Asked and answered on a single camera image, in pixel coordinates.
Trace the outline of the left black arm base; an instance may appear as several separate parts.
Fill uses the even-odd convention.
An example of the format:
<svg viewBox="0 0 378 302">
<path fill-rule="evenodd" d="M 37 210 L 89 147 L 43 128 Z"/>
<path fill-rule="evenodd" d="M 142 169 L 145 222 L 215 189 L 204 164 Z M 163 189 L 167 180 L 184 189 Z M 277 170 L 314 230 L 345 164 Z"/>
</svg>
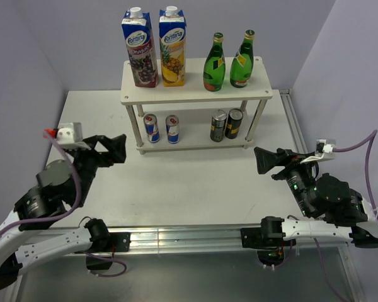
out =
<svg viewBox="0 0 378 302">
<path fill-rule="evenodd" d="M 117 254 L 129 251 L 130 238 L 129 232 L 112 232 L 110 240 L 103 249 L 84 252 L 88 272 L 99 277 L 115 277 L 124 274 L 127 271 L 127 265 L 117 260 Z"/>
</svg>

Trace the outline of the aluminium rail right side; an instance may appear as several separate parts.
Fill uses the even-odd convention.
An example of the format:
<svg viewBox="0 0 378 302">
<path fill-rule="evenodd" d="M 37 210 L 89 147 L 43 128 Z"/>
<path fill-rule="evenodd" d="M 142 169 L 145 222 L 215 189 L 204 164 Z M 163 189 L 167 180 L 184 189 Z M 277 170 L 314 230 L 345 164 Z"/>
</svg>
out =
<svg viewBox="0 0 378 302">
<path fill-rule="evenodd" d="M 287 120 L 289 122 L 295 149 L 298 152 L 304 153 L 307 151 L 307 147 L 294 111 L 294 107 L 290 97 L 290 89 L 281 89 L 279 90 L 279 94 L 282 99 Z M 340 254 L 343 269 L 345 271 L 346 279 L 350 287 L 350 294 L 352 295 L 353 300 L 366 301 L 362 285 L 360 283 L 357 271 L 355 269 L 352 257 L 350 255 L 349 247 L 338 247 L 338 251 Z"/>
</svg>

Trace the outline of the dark can top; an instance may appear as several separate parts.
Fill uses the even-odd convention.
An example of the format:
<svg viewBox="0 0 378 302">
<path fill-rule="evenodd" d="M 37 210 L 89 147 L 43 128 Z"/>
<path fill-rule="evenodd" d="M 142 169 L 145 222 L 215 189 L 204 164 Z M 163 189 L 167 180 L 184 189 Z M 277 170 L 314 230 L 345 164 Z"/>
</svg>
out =
<svg viewBox="0 0 378 302">
<path fill-rule="evenodd" d="M 224 136 L 224 131 L 226 128 L 227 113 L 218 109 L 212 114 L 211 124 L 210 124 L 210 139 L 214 142 L 221 142 Z"/>
</svg>

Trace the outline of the pineapple juice carton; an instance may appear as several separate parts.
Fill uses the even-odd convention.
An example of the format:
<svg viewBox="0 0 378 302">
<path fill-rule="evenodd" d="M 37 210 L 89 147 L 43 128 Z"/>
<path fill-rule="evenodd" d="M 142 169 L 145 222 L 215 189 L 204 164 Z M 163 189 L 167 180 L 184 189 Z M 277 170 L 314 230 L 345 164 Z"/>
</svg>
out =
<svg viewBox="0 0 378 302">
<path fill-rule="evenodd" d="M 185 84 L 186 19 L 176 6 L 159 12 L 161 75 L 164 87 Z"/>
</svg>

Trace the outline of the grape juice carton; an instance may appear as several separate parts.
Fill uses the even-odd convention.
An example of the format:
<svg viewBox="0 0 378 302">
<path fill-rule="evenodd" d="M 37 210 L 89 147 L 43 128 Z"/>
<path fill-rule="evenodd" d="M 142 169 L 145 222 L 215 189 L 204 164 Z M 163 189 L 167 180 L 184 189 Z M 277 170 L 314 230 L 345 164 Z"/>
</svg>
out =
<svg viewBox="0 0 378 302">
<path fill-rule="evenodd" d="M 150 14 L 140 7 L 132 7 L 125 12 L 121 27 L 135 85 L 155 88 L 158 66 Z"/>
</svg>

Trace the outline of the silver blue energy can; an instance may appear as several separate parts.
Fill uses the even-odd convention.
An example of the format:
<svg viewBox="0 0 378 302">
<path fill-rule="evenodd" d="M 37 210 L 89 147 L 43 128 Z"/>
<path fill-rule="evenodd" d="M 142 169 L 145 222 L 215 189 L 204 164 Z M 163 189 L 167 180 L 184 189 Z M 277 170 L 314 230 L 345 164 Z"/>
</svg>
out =
<svg viewBox="0 0 378 302">
<path fill-rule="evenodd" d="M 158 120 L 154 114 L 146 114 L 143 117 L 144 126 L 146 129 L 147 139 L 151 143 L 156 143 L 160 139 Z"/>
</svg>

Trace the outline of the aluminium rail front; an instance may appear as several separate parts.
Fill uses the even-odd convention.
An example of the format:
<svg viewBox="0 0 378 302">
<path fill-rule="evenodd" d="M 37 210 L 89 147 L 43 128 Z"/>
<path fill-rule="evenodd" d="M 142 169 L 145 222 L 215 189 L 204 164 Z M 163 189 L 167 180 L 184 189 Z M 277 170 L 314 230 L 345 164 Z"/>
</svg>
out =
<svg viewBox="0 0 378 302">
<path fill-rule="evenodd" d="M 129 233 L 129 250 L 116 254 L 185 254 L 207 252 L 245 251 L 242 246 L 241 228 L 256 228 L 255 225 L 195 225 L 195 226 L 159 226 L 159 227 L 109 227 L 112 236 Z M 43 242 L 66 233 L 72 228 L 52 228 L 29 238 L 25 245 Z M 302 235 L 296 239 L 296 248 L 314 248 L 316 238 L 321 247 L 347 247 L 346 239 L 338 236 L 339 231 L 329 231 L 328 235 Z"/>
</svg>

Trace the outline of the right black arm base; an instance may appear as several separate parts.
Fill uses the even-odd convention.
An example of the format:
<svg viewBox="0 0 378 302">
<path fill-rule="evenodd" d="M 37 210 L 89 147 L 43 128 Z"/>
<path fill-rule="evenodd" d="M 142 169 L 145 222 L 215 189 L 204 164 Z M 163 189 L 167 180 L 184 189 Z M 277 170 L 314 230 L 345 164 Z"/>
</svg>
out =
<svg viewBox="0 0 378 302">
<path fill-rule="evenodd" d="M 285 240 L 281 229 L 258 226 L 240 229 L 244 249 L 256 250 L 258 265 L 264 270 L 276 271 L 291 257 L 295 239 Z"/>
</svg>

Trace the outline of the dark can yellow label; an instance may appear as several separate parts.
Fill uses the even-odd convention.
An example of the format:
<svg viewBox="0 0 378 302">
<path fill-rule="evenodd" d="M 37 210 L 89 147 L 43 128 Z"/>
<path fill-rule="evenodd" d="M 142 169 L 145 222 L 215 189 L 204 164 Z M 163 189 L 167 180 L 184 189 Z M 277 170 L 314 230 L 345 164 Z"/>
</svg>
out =
<svg viewBox="0 0 378 302">
<path fill-rule="evenodd" d="M 225 130 L 226 138 L 235 139 L 238 136 L 242 120 L 243 112 L 240 109 L 233 108 L 229 111 Z"/>
</svg>

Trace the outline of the white two-tier shelf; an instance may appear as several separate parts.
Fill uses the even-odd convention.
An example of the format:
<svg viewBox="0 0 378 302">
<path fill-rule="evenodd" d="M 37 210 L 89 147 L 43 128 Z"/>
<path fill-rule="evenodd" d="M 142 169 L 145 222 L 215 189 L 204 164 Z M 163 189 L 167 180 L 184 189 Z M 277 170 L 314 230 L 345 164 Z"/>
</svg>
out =
<svg viewBox="0 0 378 302">
<path fill-rule="evenodd" d="M 137 87 L 126 61 L 123 66 L 121 83 L 121 104 L 125 106 L 140 154 L 177 150 L 201 150 L 213 148 L 248 148 L 266 103 L 273 97 L 273 90 L 261 57 L 254 59 L 254 68 L 249 83 L 244 88 L 230 85 L 224 79 L 220 91 L 210 92 L 203 86 L 202 72 L 204 58 L 187 59 L 186 82 L 184 86 L 155 88 Z M 212 114 L 218 109 L 228 112 L 238 108 L 243 112 L 238 137 L 224 138 L 221 142 L 210 139 Z M 151 143 L 147 139 L 143 117 L 154 114 L 157 118 L 160 139 Z M 166 117 L 175 115 L 179 119 L 179 142 L 167 140 Z"/>
</svg>

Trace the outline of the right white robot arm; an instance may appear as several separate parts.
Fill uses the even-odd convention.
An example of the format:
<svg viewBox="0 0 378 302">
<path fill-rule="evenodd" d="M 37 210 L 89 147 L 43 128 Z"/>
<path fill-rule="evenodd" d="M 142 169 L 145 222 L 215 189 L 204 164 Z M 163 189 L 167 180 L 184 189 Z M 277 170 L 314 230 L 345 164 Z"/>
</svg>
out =
<svg viewBox="0 0 378 302">
<path fill-rule="evenodd" d="M 323 152 L 296 153 L 278 148 L 271 152 L 254 149 L 257 170 L 266 174 L 274 167 L 282 170 L 275 181 L 285 181 L 306 220 L 267 216 L 261 220 L 260 240 L 266 245 L 293 241 L 302 237 L 337 238 L 363 249 L 378 248 L 378 210 L 374 210 L 363 196 L 328 173 L 321 177 L 312 174 Z"/>
</svg>

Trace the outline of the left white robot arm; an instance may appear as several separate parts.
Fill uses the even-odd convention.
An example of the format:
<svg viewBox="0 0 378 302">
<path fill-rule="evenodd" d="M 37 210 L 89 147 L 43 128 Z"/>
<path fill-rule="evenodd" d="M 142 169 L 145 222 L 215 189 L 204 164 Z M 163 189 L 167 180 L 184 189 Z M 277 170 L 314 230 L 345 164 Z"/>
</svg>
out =
<svg viewBox="0 0 378 302">
<path fill-rule="evenodd" d="M 60 141 L 60 130 L 45 130 L 44 137 L 63 156 L 37 174 L 37 185 L 14 205 L 0 226 L 0 290 L 30 269 L 63 255 L 94 256 L 110 246 L 111 235 L 102 219 L 92 218 L 64 235 L 28 245 L 32 237 L 83 207 L 99 168 L 125 162 L 126 135 L 94 135 Z"/>
</svg>

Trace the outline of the aluminium rail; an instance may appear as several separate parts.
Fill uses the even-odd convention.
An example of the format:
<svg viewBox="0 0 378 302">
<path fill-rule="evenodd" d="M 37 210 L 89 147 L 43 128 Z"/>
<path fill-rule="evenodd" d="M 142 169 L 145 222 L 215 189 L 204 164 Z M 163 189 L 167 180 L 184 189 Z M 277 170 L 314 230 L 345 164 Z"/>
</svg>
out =
<svg viewBox="0 0 378 302">
<path fill-rule="evenodd" d="M 116 254 L 185 254 L 207 252 L 245 251 L 242 246 L 241 228 L 256 228 L 255 225 L 195 225 L 195 226 L 159 226 L 159 227 L 109 227 L 112 236 L 129 233 L 129 250 Z M 25 245 L 43 242 L 66 233 L 72 228 L 52 228 L 29 238 Z M 328 235 L 302 235 L 296 239 L 296 248 L 314 248 L 316 238 L 321 247 L 347 247 L 346 239 L 338 236 L 339 231 L 329 231 Z"/>
<path fill-rule="evenodd" d="M 298 152 L 304 153 L 307 151 L 307 147 L 294 111 L 294 107 L 290 97 L 290 89 L 281 89 L 279 90 L 279 94 L 282 99 L 287 120 L 289 122 L 295 149 Z M 346 279 L 350 287 L 350 294 L 352 295 L 353 300 L 366 301 L 362 285 L 360 283 L 357 271 L 355 269 L 352 257 L 350 255 L 349 247 L 338 247 L 338 251 L 340 254 L 343 269 L 345 271 Z"/>
</svg>

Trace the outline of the green glass bottle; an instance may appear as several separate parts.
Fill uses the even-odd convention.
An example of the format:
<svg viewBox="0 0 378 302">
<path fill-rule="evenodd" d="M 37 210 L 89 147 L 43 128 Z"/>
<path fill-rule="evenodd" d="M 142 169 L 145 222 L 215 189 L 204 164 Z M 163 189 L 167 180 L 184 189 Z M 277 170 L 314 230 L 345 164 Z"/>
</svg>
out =
<svg viewBox="0 0 378 302">
<path fill-rule="evenodd" d="M 226 63 L 222 48 L 223 40 L 222 33 L 214 33 L 213 45 L 203 67 L 203 85 L 208 91 L 220 90 L 224 82 Z"/>
<path fill-rule="evenodd" d="M 234 56 L 230 69 L 230 83 L 233 87 L 243 88 L 253 71 L 253 41 L 255 38 L 254 30 L 246 30 L 243 42 Z"/>
</svg>

